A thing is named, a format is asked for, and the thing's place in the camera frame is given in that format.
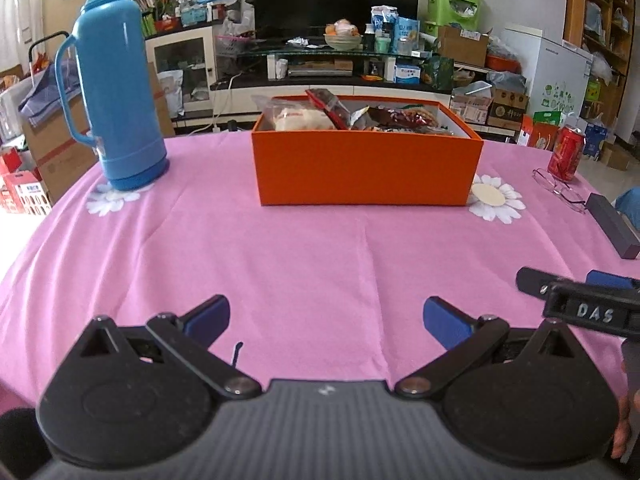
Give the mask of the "beige clear snack bag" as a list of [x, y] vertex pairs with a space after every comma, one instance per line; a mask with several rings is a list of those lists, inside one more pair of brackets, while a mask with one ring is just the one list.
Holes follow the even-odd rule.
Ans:
[[334, 123], [323, 111], [306, 98], [301, 101], [285, 99], [284, 96], [252, 96], [262, 113], [259, 130], [310, 131], [334, 130]]

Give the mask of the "wooden bookshelf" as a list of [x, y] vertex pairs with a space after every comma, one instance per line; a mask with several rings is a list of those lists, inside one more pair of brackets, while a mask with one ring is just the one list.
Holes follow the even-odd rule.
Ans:
[[584, 113], [614, 131], [631, 87], [639, 0], [566, 0], [563, 38], [608, 64], [611, 80], [588, 90]]

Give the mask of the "cardboard box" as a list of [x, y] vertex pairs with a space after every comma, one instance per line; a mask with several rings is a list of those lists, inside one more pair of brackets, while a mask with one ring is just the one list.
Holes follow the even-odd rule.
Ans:
[[62, 110], [36, 126], [23, 119], [22, 127], [30, 154], [55, 204], [98, 161], [98, 156], [72, 138]]

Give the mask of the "dark grey glasses case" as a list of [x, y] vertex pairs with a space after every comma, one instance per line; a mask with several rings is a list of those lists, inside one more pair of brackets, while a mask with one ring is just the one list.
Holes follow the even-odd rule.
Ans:
[[620, 214], [603, 195], [597, 193], [589, 195], [586, 207], [620, 258], [639, 258], [639, 234], [623, 214]]

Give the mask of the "white daisy coaster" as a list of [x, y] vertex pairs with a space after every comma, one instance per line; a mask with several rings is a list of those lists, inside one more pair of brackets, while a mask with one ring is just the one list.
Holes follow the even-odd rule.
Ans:
[[475, 217], [487, 222], [512, 224], [522, 218], [526, 209], [522, 194], [499, 177], [476, 174], [472, 181], [466, 208]]

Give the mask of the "dark red cookie pack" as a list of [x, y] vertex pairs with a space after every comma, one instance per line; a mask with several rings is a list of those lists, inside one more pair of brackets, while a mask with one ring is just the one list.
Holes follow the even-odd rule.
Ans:
[[385, 106], [370, 106], [368, 115], [379, 125], [390, 128], [404, 128], [420, 131], [437, 128], [439, 122], [436, 116], [424, 106], [409, 106], [391, 108]]

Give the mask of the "white tv cabinet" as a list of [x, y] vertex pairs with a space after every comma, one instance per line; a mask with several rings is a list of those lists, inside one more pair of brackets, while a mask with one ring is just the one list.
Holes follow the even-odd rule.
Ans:
[[450, 103], [449, 84], [438, 70], [431, 82], [422, 79], [426, 58], [364, 51], [254, 50], [236, 58], [216, 58], [216, 74], [208, 83], [208, 99], [184, 103], [172, 123], [180, 130], [226, 128], [228, 122], [250, 126], [259, 116], [255, 96], [301, 96], [326, 88], [337, 96], [382, 96], [390, 99]]

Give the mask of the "pink tablecloth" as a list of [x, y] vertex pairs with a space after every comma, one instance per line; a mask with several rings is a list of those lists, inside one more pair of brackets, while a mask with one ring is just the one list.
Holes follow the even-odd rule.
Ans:
[[216, 356], [273, 378], [394, 382], [442, 351], [422, 326], [439, 296], [532, 327], [523, 266], [582, 280], [636, 278], [597, 223], [532, 176], [542, 151], [485, 144], [478, 172], [509, 209], [264, 207], [250, 135], [173, 138], [168, 173], [115, 198], [89, 169], [44, 218], [1, 283], [1, 406], [34, 405], [87, 323], [181, 314], [216, 294], [231, 323]]

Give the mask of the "blue thermos flask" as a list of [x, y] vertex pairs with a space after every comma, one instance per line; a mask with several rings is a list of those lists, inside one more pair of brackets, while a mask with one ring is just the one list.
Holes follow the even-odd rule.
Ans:
[[[104, 177], [117, 191], [142, 188], [168, 168], [141, 21], [134, 0], [86, 0], [54, 58], [70, 136], [96, 152]], [[63, 56], [70, 49], [89, 124], [86, 133], [76, 128], [66, 96]]]

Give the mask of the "red soda can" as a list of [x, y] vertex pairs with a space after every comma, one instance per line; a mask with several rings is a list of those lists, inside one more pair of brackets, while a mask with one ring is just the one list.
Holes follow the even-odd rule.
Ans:
[[547, 167], [550, 174], [565, 183], [573, 180], [585, 142], [585, 133], [579, 128], [570, 126], [559, 128]]

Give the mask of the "orange storage box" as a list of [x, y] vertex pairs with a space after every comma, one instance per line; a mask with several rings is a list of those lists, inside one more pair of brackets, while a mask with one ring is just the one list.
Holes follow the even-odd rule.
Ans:
[[464, 205], [483, 140], [442, 103], [422, 104], [445, 132], [278, 131], [260, 116], [252, 131], [260, 203]]

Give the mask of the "fruit bowl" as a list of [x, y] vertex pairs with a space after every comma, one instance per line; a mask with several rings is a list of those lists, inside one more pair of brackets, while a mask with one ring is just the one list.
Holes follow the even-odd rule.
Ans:
[[361, 47], [358, 28], [346, 18], [327, 24], [323, 37], [326, 44], [333, 50], [356, 51]]

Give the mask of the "red Chinese snack bag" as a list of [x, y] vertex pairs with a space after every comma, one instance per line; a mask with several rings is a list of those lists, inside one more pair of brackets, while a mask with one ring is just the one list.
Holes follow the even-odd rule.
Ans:
[[318, 110], [321, 110], [338, 130], [352, 128], [352, 113], [338, 96], [325, 88], [308, 89], [306, 96]]

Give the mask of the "clear eyeglasses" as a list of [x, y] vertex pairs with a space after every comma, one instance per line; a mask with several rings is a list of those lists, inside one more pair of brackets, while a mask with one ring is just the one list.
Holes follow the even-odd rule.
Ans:
[[586, 211], [586, 200], [574, 188], [552, 176], [547, 170], [536, 168], [532, 171], [532, 177], [535, 182], [556, 196], [571, 210], [581, 214]]

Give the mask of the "white chest freezer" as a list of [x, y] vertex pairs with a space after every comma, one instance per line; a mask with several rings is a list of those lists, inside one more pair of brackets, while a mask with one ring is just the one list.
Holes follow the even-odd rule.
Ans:
[[521, 63], [528, 95], [527, 114], [578, 115], [591, 74], [593, 55], [564, 39], [549, 39], [541, 29], [506, 25], [500, 36]]

